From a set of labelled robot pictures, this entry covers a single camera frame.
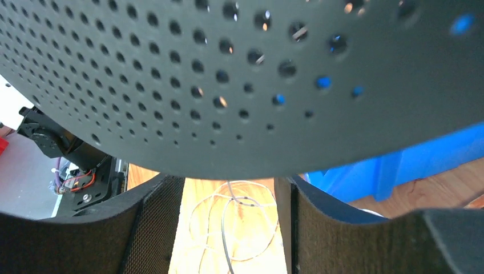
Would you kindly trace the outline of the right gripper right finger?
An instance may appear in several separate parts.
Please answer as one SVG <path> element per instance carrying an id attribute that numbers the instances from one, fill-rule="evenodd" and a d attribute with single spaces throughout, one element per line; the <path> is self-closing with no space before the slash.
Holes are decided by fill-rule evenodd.
<path id="1" fill-rule="evenodd" d="M 276 178 L 288 273 L 482 273 L 483 211 L 419 209 L 387 219 L 299 176 Z"/>

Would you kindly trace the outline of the blue plastic bin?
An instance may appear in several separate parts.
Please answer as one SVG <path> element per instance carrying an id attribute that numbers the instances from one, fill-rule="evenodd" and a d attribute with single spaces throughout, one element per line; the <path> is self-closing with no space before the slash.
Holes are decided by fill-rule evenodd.
<path id="1" fill-rule="evenodd" d="M 304 174 L 311 185 L 342 202 L 366 196 L 378 202 L 394 187 L 483 157 L 483 123 L 396 152 Z"/>

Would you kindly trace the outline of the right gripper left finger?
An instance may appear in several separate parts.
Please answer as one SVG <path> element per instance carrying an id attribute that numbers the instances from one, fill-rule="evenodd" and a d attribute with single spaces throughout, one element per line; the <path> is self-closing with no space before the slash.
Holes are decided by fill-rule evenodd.
<path id="1" fill-rule="evenodd" d="M 2 273 L 168 273 L 184 178 L 157 175 L 70 216 L 1 215 Z"/>

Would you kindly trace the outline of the dark grey cable spool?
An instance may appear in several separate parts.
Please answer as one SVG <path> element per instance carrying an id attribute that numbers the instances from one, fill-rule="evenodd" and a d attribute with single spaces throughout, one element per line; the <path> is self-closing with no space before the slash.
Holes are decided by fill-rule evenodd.
<path id="1" fill-rule="evenodd" d="M 483 121 L 482 1 L 2 1 L 1 75 L 151 170 L 257 179 Z"/>

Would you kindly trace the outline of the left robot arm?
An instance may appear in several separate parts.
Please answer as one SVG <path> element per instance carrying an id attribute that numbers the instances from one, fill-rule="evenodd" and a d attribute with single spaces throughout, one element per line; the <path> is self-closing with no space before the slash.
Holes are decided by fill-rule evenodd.
<path id="1" fill-rule="evenodd" d="M 41 105 L 44 93 L 22 93 L 1 76 L 1 130 L 28 138 L 49 158 L 65 158 L 81 170 L 98 170 L 114 158 L 80 139 L 49 117 Z"/>

